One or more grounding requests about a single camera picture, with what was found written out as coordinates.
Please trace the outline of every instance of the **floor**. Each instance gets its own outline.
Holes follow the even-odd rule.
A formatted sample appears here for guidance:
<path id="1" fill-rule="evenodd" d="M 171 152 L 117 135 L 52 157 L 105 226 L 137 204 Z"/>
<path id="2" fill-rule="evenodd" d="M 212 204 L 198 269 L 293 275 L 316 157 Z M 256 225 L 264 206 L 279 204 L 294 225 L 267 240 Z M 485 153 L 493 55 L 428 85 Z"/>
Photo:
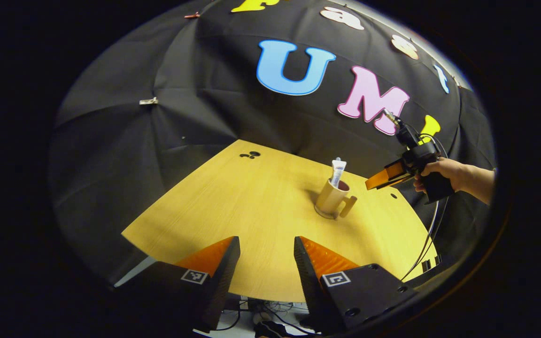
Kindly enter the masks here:
<path id="1" fill-rule="evenodd" d="M 299 314 L 307 314 L 307 306 L 305 302 L 296 302 L 296 303 L 277 303 L 277 302 L 271 302 L 269 304 L 269 308 L 275 312 L 276 315 L 280 316 L 284 321 L 288 323 L 292 323 L 299 327 L 298 325 L 298 319 L 296 319 L 296 316 Z M 211 331 L 210 333 L 204 333 L 201 331 L 196 332 L 203 334 L 204 336 L 211 337 L 211 338 L 254 338 L 254 323 L 253 323 L 253 312 L 249 311 L 242 311 L 241 318 L 239 319 L 239 322 L 237 325 L 232 327 L 232 329 L 226 330 L 226 331 Z M 238 314 L 237 311 L 230 311 L 230 310 L 224 310 L 223 314 L 221 314 L 221 319 L 218 323 L 218 328 L 223 329 L 225 327 L 231 326 L 233 323 L 235 323 L 235 320 L 237 319 Z M 285 323 L 282 323 L 279 319 L 277 319 L 276 316 L 273 316 L 273 321 L 276 323 L 279 323 L 281 325 L 285 325 Z M 309 329 L 305 329 L 303 327 L 300 327 L 301 329 L 305 331 L 310 331 Z M 298 331 L 297 329 L 294 329 L 293 327 L 287 326 L 286 327 L 287 332 L 294 335 L 304 335 L 303 332 Z"/>

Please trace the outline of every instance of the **cable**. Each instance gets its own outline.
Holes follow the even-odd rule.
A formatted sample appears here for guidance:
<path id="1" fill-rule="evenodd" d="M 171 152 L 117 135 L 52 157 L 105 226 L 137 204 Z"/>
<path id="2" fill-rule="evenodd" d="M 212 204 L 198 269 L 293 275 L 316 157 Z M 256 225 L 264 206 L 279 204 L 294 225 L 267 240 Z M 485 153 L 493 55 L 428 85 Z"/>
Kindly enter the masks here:
<path id="1" fill-rule="evenodd" d="M 289 305 L 290 305 L 290 308 L 288 308 L 287 310 L 283 310 L 283 306 L 287 306 L 287 304 L 281 304 L 281 303 L 279 303 L 279 311 L 280 311 L 280 312 L 285 312 L 285 313 L 289 312 L 289 310 L 291 310 L 291 309 L 294 307 L 294 304 L 293 304 L 293 303 L 289 303 Z"/>
<path id="2" fill-rule="evenodd" d="M 431 140 L 433 141 L 433 143 L 435 144 L 436 141 L 440 144 L 440 147 L 442 148 L 442 151 L 443 151 L 443 154 L 445 156 L 445 158 L 448 158 L 448 154 L 446 153 L 446 149 L 444 148 L 444 146 L 442 145 L 442 142 L 440 142 L 437 138 L 434 138 L 433 136 L 429 135 L 428 133 L 421 133 L 419 134 L 417 132 L 417 130 L 415 129 L 415 132 L 419 135 L 419 136 L 427 136 L 429 138 L 431 138 Z M 446 204 L 448 203 L 448 198 L 446 198 L 446 201 L 444 203 L 444 208 L 446 207 Z M 438 206 L 439 206 L 439 203 L 436 201 L 436 205 L 435 205 L 435 211 L 434 211 L 434 214 L 433 214 L 433 220 L 431 220 L 431 226 L 429 227 L 429 231 L 427 232 L 427 237 L 425 238 L 425 243 L 423 244 L 423 248 L 421 249 L 421 253 L 419 254 L 419 257 L 417 258 L 417 260 L 415 261 L 415 263 L 412 265 L 412 268 L 410 268 L 410 270 L 408 272 L 406 272 L 406 274 L 404 275 L 404 277 L 402 277 L 400 280 L 404 280 L 404 278 L 406 278 L 406 276 L 408 276 L 408 274 L 410 274 L 412 272 L 412 270 L 414 270 L 417 265 L 419 265 L 419 263 L 421 263 L 421 261 L 423 261 L 423 258 L 425 258 L 425 255 L 427 255 L 427 252 L 429 252 L 429 248 L 431 248 L 431 244 L 433 244 L 433 238 L 435 238 L 435 236 L 437 235 L 438 233 L 438 229 L 440 228 L 440 225 L 442 224 L 442 219 L 444 218 L 444 210 L 442 211 L 442 214 L 440 215 L 440 220 L 438 221 L 438 227 L 436 228 L 435 230 L 435 234 L 433 235 L 433 238 L 431 237 L 431 233 L 433 231 L 433 226 L 434 226 L 434 222 L 435 222 L 435 217 L 436 217 L 436 214 L 438 212 Z M 429 243 L 429 246 L 427 246 L 427 241 L 431 238 L 431 242 Z"/>
<path id="3" fill-rule="evenodd" d="M 306 310 L 306 311 L 309 311 L 307 308 L 302 308 L 302 307 L 297 307 L 297 306 L 294 306 L 293 308 L 298 308 L 299 310 Z"/>
<path id="4" fill-rule="evenodd" d="M 432 140 L 433 140 L 433 143 L 435 143 L 435 142 L 437 141 L 437 142 L 440 144 L 440 147 L 442 148 L 442 152 L 443 152 L 443 154 L 444 154 L 444 157 L 445 157 L 445 158 L 448 158 L 448 154 L 447 154 L 447 152 L 446 152 L 446 148 L 444 148 L 444 146 L 442 145 L 442 142 L 440 142 L 440 141 L 438 140 L 437 137 L 433 137 L 433 136 L 429 135 L 428 133 L 421 133 L 421 134 L 419 134 L 419 136 L 423 136 L 423 135 L 425 135 L 425 136 L 429 137 L 430 139 L 432 139 Z"/>
<path id="5" fill-rule="evenodd" d="M 448 204 L 448 197 L 446 197 L 446 201 L 444 201 L 444 210 L 446 209 L 447 204 Z M 438 221 L 438 227 L 435 228 L 435 233 L 433 234 L 433 238 L 431 239 L 431 242 L 429 243 L 429 246 L 427 247 L 427 251 L 425 251 L 425 254 L 423 254 L 423 257 L 421 257 L 421 261 L 423 261 L 423 258 L 425 258 L 425 255 L 427 255 L 427 252 L 429 252 L 429 248 L 431 247 L 431 244 L 433 244 L 433 240 L 435 239 L 435 236 L 438 235 L 438 231 L 440 230 L 440 225 L 442 225 L 443 218 L 444 218 L 444 212 L 442 212 L 442 215 L 440 216 L 440 221 Z"/>
<path id="6" fill-rule="evenodd" d="M 230 327 L 225 327 L 225 329 L 214 329 L 214 330 L 210 330 L 210 331 L 225 331 L 225 330 L 232 329 L 235 325 L 237 325 L 240 318 L 241 318 L 241 309 L 237 310 L 237 320 Z"/>
<path id="7" fill-rule="evenodd" d="M 421 249 L 421 253 L 419 253 L 419 257 L 417 257 L 417 260 L 414 262 L 414 264 L 412 265 L 410 270 L 408 270 L 408 272 L 406 272 L 404 277 L 400 278 L 400 280 L 404 280 L 404 278 L 406 278 L 406 276 L 408 276 L 408 274 L 410 274 L 412 272 L 412 270 L 414 270 L 417 267 L 417 265 L 419 264 L 419 261 L 421 260 L 421 256 L 423 255 L 423 251 L 425 251 L 425 247 L 427 246 L 427 242 L 429 241 L 430 234 L 433 231 L 433 226 L 435 225 L 435 217 L 438 214 L 438 206 L 439 205 L 440 205 L 440 202 L 436 201 L 435 202 L 435 211 L 433 212 L 433 219 L 431 220 L 431 225 L 429 227 L 429 231 L 427 231 L 427 237 L 425 238 L 425 244 L 423 244 L 423 248 Z"/>
<path id="8" fill-rule="evenodd" d="M 276 301 L 265 301 L 264 302 L 267 306 L 270 307 L 270 310 L 271 311 L 274 311 L 274 310 L 277 310 L 277 308 L 279 308 L 279 310 L 277 310 L 277 312 L 279 312 L 281 310 L 281 305 L 279 304 L 279 302 L 276 302 Z"/>
<path id="9" fill-rule="evenodd" d="M 419 135 L 419 132 L 418 132 L 412 125 L 410 125 L 410 124 L 408 124 L 408 123 L 404 123 L 404 122 L 402 122 L 402 123 L 403 123 L 405 126 L 409 126 L 410 128 L 412 128 L 412 130 L 414 130 L 415 133 L 417 133 L 417 135 Z"/>
<path id="10" fill-rule="evenodd" d="M 297 327 L 296 325 L 293 325 L 293 324 L 290 324 L 286 321 L 283 320 L 283 318 L 279 317 L 279 315 L 275 312 L 273 312 L 272 310 L 270 310 L 270 308 L 268 308 L 266 306 L 266 304 L 262 304 L 262 306 L 264 306 L 267 310 L 269 310 L 270 312 L 272 312 L 273 315 L 277 316 L 277 318 L 279 318 L 280 321 L 282 321 L 283 323 L 286 323 L 287 325 L 289 325 L 290 327 L 293 327 L 294 329 L 298 330 L 298 331 L 301 331 L 301 332 L 304 332 L 305 334 L 311 334 L 311 335 L 316 335 L 316 332 L 308 332 L 308 331 L 305 331 L 305 330 L 302 330 L 300 329 L 299 327 Z"/>

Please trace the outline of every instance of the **mug handle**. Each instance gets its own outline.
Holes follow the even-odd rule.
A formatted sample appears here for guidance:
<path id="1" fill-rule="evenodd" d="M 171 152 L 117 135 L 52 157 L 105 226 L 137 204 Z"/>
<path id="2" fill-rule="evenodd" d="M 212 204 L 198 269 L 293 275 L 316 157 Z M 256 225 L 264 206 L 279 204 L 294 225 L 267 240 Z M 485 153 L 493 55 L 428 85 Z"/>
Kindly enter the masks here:
<path id="1" fill-rule="evenodd" d="M 344 206 L 344 209 L 340 212 L 341 217 L 345 217 L 348 215 L 350 210 L 352 210 L 352 207 L 354 206 L 354 203 L 356 203 L 358 199 L 355 196 L 352 197 L 344 197 L 344 202 L 346 202 L 346 206 Z"/>

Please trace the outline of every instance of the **human arm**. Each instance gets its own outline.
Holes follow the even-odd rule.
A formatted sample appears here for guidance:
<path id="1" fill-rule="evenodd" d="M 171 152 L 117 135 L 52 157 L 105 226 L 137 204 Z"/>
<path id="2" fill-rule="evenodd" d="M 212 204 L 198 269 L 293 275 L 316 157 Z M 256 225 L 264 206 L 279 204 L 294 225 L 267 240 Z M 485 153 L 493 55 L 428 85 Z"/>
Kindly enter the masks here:
<path id="1" fill-rule="evenodd" d="M 447 158 L 439 158 L 437 162 L 428 163 L 421 176 L 427 176 L 433 172 L 440 173 L 449 179 L 455 192 L 467 192 L 483 203 L 490 204 L 494 194 L 495 173 L 493 171 Z M 426 193 L 425 187 L 419 181 L 420 178 L 419 175 L 415 176 L 417 180 L 414 182 L 415 190 Z"/>

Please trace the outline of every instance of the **blue letter u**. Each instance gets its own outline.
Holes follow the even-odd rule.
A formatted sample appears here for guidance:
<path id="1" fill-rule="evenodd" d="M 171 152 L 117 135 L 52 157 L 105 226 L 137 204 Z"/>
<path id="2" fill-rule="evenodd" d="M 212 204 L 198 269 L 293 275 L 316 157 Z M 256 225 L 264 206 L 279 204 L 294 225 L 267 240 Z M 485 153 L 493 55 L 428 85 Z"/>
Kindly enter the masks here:
<path id="1" fill-rule="evenodd" d="M 265 40 L 259 45 L 262 55 L 258 61 L 256 76 L 266 88 L 281 94 L 307 95 L 320 86 L 329 61 L 335 60 L 335 55 L 319 48 L 309 47 L 306 54 L 310 55 L 309 68 L 302 81 L 292 81 L 283 76 L 283 68 L 290 52 L 298 49 L 296 45 L 277 40 Z"/>

